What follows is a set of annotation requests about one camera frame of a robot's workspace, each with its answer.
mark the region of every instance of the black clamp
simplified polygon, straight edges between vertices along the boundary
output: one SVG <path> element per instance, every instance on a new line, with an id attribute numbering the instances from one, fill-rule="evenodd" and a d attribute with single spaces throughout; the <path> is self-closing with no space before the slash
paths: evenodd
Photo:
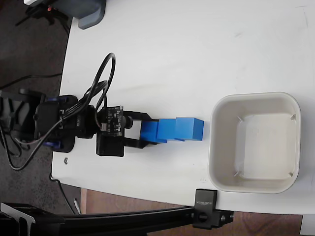
<path id="1" fill-rule="evenodd" d="M 233 221 L 233 211 L 216 210 L 217 193 L 217 190 L 196 189 L 192 223 L 194 228 L 210 230 Z"/>

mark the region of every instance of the circuit board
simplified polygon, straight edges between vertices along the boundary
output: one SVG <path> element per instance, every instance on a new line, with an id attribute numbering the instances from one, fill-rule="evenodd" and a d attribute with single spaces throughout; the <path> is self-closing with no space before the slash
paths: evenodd
<path id="1" fill-rule="evenodd" d="M 123 135 L 122 121 L 124 107 L 123 106 L 108 107 L 106 110 L 107 128 L 106 132 L 104 133 L 105 136 L 122 136 Z"/>

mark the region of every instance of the dark floor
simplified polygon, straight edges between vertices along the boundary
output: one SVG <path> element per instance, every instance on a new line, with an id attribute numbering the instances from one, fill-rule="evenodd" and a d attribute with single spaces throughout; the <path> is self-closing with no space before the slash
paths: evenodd
<path id="1" fill-rule="evenodd" d="M 63 70 L 68 36 L 56 22 L 49 26 L 46 19 L 29 19 L 15 27 L 25 16 L 27 6 L 22 0 L 5 0 L 0 9 L 0 86 L 29 74 L 55 74 Z M 32 89 L 56 96 L 61 78 L 30 79 L 7 89 Z M 13 159 L 16 165 L 25 161 L 29 153 Z M 69 214 L 58 185 L 48 179 L 52 152 L 41 147 L 33 161 L 24 170 L 10 169 L 4 150 L 0 146 L 0 202 L 27 203 L 58 214 Z M 80 189 L 64 185 L 65 193 L 73 204 L 80 200 Z"/>

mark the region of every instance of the black device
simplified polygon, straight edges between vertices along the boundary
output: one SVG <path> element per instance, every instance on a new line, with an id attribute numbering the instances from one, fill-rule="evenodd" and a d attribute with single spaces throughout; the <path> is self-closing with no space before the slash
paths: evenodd
<path id="1" fill-rule="evenodd" d="M 100 76 L 112 59 L 108 81 L 99 82 Z M 18 94 L 0 91 L 0 134 L 12 169 L 24 169 L 39 147 L 44 144 L 53 151 L 69 152 L 75 138 L 91 138 L 95 133 L 96 153 L 100 156 L 123 156 L 124 147 L 144 148 L 156 143 L 125 137 L 125 129 L 132 128 L 134 120 L 151 121 L 147 113 L 125 111 L 123 106 L 107 107 L 106 93 L 115 70 L 115 55 L 110 53 L 101 64 L 92 86 L 78 100 L 73 95 L 47 98 L 44 94 L 19 90 Z M 9 85 L 27 78 L 22 77 Z M 91 99 L 103 91 L 96 107 L 89 105 Z M 13 136 L 20 144 L 37 143 L 26 162 L 15 167 L 10 159 L 6 135 Z M 69 205 L 57 179 L 62 194 Z M 187 224 L 203 229 L 218 228 L 233 221 L 233 212 L 216 210 L 217 191 L 197 189 L 195 207 L 180 207 L 142 212 L 54 215 L 26 204 L 1 203 L 1 235 L 10 236 L 143 236 L 148 232 L 170 229 Z"/>
<path id="2" fill-rule="evenodd" d="M 110 78 L 99 82 L 110 59 L 113 59 Z M 123 106 L 107 107 L 106 93 L 114 70 L 115 55 L 110 53 L 97 72 L 93 85 L 80 100 L 73 95 L 47 98 L 42 93 L 25 89 L 19 90 L 18 94 L 0 91 L 1 128 L 20 144 L 38 141 L 58 152 L 70 152 L 76 137 L 90 139 L 94 134 L 97 135 L 96 153 L 100 156 L 123 156 L 124 147 L 155 145 L 125 137 L 125 129 L 132 128 L 134 120 L 153 120 L 147 113 L 124 111 Z M 96 108 L 89 105 L 91 98 L 101 91 L 103 94 Z M 102 101 L 104 107 L 98 112 Z"/>
<path id="3" fill-rule="evenodd" d="M 233 221 L 234 212 L 216 210 L 217 191 L 197 189 L 195 206 L 137 212 L 55 215 L 28 204 L 1 203 L 4 236 L 146 236 L 192 224 L 211 230 Z"/>

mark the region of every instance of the black bracket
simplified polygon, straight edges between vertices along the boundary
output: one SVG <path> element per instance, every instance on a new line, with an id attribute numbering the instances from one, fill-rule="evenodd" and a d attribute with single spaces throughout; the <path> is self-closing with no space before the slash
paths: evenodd
<path id="1" fill-rule="evenodd" d="M 217 190 L 196 189 L 192 224 L 194 228 L 210 230 L 233 221 L 233 211 L 216 210 L 217 194 Z"/>
<path id="2" fill-rule="evenodd" d="M 139 236 L 189 224 L 210 230 L 233 221 L 232 211 L 215 209 L 216 200 L 216 190 L 197 189 L 195 207 L 91 215 L 54 215 L 28 204 L 1 203 L 0 226 L 4 236 Z"/>

